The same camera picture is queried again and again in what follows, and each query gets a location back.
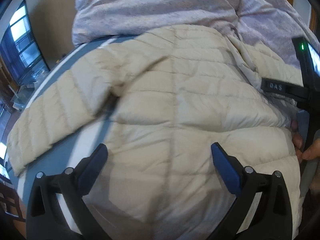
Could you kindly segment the blue white striped bedsheet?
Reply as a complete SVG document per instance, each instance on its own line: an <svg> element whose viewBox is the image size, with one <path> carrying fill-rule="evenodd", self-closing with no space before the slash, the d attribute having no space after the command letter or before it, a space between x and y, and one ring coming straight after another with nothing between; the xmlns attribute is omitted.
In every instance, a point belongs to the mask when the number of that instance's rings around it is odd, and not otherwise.
<svg viewBox="0 0 320 240"><path fill-rule="evenodd" d="M83 55L96 48L104 48L111 43L121 43L133 39L133 36L122 35L99 38L89 43L85 43L70 54L68 54L45 78L43 83L31 96L27 107L36 98L44 93L57 79ZM27 206L33 181L38 172L42 171L46 175L60 174L67 167L75 167L82 158L89 156L93 150L103 141L110 121L108 114L103 113L93 122L78 129L73 134L56 143L48 152L38 157L28 164L25 170L18 176L14 176L12 171L9 176L13 185L21 198L22 203Z"/></svg>

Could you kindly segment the black television screen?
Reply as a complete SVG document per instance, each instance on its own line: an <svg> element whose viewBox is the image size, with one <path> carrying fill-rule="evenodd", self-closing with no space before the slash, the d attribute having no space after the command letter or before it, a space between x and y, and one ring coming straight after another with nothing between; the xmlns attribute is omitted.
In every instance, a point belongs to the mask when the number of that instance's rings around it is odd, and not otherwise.
<svg viewBox="0 0 320 240"><path fill-rule="evenodd" d="M34 37L25 0L15 10L1 39L1 58L19 86L37 83L40 75L50 72Z"/></svg>

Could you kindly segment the cluttered side table items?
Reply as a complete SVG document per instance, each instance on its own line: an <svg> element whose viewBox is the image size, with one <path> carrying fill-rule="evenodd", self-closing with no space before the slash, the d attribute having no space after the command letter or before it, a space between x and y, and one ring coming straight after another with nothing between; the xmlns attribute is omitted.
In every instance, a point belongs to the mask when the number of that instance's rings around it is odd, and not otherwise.
<svg viewBox="0 0 320 240"><path fill-rule="evenodd" d="M13 103L12 107L17 111L22 112L35 91L35 84L22 85L18 90L14 90L11 86L9 86L9 88L14 94L10 100Z"/></svg>

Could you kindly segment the lavender duvet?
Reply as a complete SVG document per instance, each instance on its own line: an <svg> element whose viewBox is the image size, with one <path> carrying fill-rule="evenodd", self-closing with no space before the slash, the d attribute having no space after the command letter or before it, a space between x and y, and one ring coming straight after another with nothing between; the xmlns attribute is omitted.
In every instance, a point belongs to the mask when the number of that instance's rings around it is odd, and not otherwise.
<svg viewBox="0 0 320 240"><path fill-rule="evenodd" d="M202 25L246 44L262 42L287 64L299 66L292 44L319 41L287 0L75 0L74 45L108 35L139 35L174 24Z"/></svg>

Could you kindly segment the beige puffer jacket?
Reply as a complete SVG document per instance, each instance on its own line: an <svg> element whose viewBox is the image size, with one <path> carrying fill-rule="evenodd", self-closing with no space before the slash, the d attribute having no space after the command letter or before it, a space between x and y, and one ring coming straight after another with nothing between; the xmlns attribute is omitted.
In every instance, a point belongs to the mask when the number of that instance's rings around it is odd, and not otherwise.
<svg viewBox="0 0 320 240"><path fill-rule="evenodd" d="M173 25L82 56L20 116L7 140L15 174L119 101L109 157L85 198L113 239L205 239L233 202L210 147L242 165L280 171L293 231L300 170L290 132L296 108L265 96L262 78L302 84L299 69L263 43Z"/></svg>

